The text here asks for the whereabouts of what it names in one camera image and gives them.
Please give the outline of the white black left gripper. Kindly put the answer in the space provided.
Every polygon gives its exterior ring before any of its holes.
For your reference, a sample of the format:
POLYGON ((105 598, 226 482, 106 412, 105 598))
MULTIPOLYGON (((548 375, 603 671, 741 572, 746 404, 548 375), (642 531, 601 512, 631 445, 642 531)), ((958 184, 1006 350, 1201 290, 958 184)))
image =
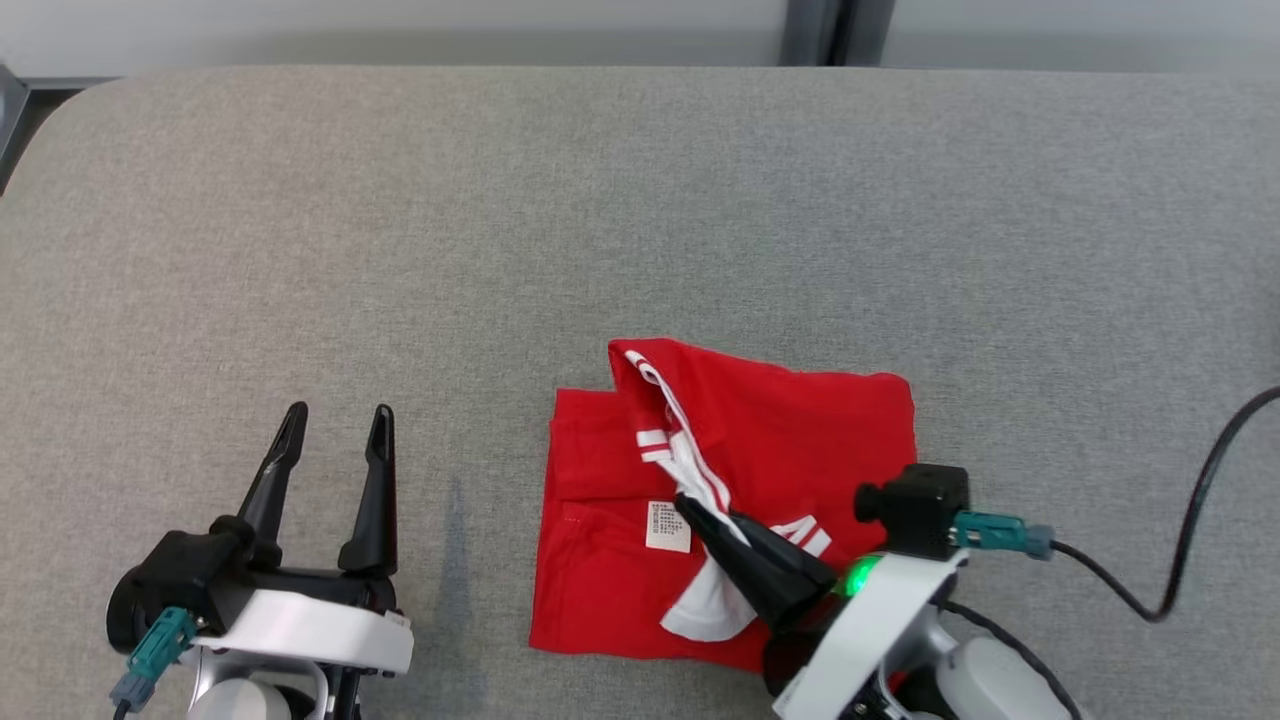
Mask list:
MULTIPOLYGON (((292 404, 237 516, 253 530, 250 566, 282 564, 278 532, 308 420, 292 404)), ((251 571, 251 593, 221 635, 200 633, 204 648, 404 674, 413 655, 410 620, 392 580, 398 570, 396 416, 376 406, 365 450, 367 475, 351 538, 337 570, 251 571)))

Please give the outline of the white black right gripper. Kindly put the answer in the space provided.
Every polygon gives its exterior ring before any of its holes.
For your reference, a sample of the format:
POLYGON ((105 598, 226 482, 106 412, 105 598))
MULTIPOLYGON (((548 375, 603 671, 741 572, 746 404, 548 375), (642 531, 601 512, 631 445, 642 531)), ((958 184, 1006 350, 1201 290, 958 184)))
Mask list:
MULTIPOLYGON (((739 634, 754 620, 788 632, 803 602, 828 591, 835 573, 820 556, 829 537, 805 514, 769 527, 745 512, 722 518, 690 496, 675 507, 707 560, 675 602, 677 634, 739 634)), ((813 656, 773 703, 781 719, 931 719, 890 689, 893 673, 922 670, 945 685, 957 642, 940 626, 936 596, 969 559, 943 561, 881 553, 859 591, 836 614, 813 656)))

